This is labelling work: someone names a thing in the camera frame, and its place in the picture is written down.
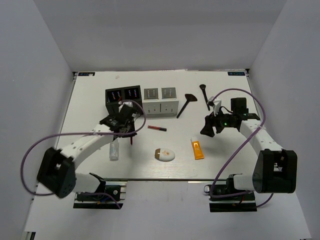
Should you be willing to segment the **clear plastic bottle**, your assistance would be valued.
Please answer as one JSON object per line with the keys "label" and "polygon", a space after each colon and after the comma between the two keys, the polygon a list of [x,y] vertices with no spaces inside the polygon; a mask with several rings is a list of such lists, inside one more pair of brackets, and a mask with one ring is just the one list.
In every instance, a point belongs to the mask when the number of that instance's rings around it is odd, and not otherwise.
{"label": "clear plastic bottle", "polygon": [[117,161],[119,159],[119,142],[117,139],[109,145],[109,159],[111,161]]}

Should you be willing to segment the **orange sunscreen tube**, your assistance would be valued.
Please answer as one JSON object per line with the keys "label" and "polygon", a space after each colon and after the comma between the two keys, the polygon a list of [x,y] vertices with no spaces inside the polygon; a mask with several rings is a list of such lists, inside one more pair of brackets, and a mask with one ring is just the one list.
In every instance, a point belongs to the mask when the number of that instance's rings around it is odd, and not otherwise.
{"label": "orange sunscreen tube", "polygon": [[192,137],[191,139],[192,149],[194,153],[195,160],[202,160],[205,158],[203,151],[200,146],[200,142],[196,137]]}

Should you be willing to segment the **black round makeup brush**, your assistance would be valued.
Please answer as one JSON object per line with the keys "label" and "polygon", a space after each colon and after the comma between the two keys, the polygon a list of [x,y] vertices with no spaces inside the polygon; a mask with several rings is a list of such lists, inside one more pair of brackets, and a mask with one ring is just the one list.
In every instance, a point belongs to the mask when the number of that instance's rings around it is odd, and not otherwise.
{"label": "black round makeup brush", "polygon": [[205,100],[206,107],[207,107],[207,109],[210,111],[210,106],[208,105],[208,97],[207,97],[207,93],[206,93],[206,85],[205,85],[205,84],[200,84],[200,85],[199,85],[199,88],[200,88],[201,91],[202,91],[202,94],[203,94],[203,97],[204,97],[204,100]]}

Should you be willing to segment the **white egg-shaped sunscreen bottle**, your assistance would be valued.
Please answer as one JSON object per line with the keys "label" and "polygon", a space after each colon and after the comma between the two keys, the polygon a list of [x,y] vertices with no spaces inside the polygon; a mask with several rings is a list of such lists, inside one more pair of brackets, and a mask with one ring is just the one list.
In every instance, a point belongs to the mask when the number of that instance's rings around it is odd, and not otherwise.
{"label": "white egg-shaped sunscreen bottle", "polygon": [[158,148],[154,153],[154,158],[161,162],[171,162],[175,159],[175,157],[175,153],[167,148]]}

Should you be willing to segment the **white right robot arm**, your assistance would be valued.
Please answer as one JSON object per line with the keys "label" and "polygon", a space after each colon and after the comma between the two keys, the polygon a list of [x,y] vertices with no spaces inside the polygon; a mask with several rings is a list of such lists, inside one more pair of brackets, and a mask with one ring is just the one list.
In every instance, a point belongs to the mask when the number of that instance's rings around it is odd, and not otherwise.
{"label": "white right robot arm", "polygon": [[296,190],[298,156],[293,150],[285,150],[263,128],[263,122],[247,108],[247,99],[231,99],[231,111],[223,113],[222,101],[211,98],[208,105],[212,113],[205,117],[202,135],[214,137],[225,128],[237,129],[257,155],[251,174],[231,174],[223,190],[211,185],[208,194],[212,198],[238,199],[249,192],[291,194]]}

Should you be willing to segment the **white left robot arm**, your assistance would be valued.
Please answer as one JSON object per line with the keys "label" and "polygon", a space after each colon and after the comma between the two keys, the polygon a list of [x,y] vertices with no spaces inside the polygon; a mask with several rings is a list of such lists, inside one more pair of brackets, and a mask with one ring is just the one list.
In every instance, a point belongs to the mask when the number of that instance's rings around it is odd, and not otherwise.
{"label": "white left robot arm", "polygon": [[60,199],[72,192],[89,193],[96,200],[103,198],[105,181],[94,173],[76,173],[76,169],[101,147],[135,131],[137,113],[135,108],[124,104],[118,113],[103,118],[78,140],[59,149],[47,149],[37,174],[38,182]]}

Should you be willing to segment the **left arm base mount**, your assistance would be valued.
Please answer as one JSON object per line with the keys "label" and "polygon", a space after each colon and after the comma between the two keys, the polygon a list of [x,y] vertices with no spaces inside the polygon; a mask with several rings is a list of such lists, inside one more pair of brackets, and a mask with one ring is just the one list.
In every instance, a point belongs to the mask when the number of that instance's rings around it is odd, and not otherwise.
{"label": "left arm base mount", "polygon": [[106,181],[95,193],[76,193],[74,209],[120,210],[127,192],[126,181]]}

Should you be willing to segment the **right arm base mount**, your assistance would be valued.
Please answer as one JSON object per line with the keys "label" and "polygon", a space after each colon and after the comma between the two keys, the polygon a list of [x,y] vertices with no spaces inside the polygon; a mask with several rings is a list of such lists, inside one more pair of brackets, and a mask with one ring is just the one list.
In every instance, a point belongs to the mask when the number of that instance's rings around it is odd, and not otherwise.
{"label": "right arm base mount", "polygon": [[[209,210],[211,213],[244,213],[256,212],[257,205],[253,192],[232,197],[213,198],[210,196],[211,184],[204,186],[205,195],[209,196]],[[233,185],[233,180],[218,180],[213,188],[213,194],[217,196],[240,193]]]}

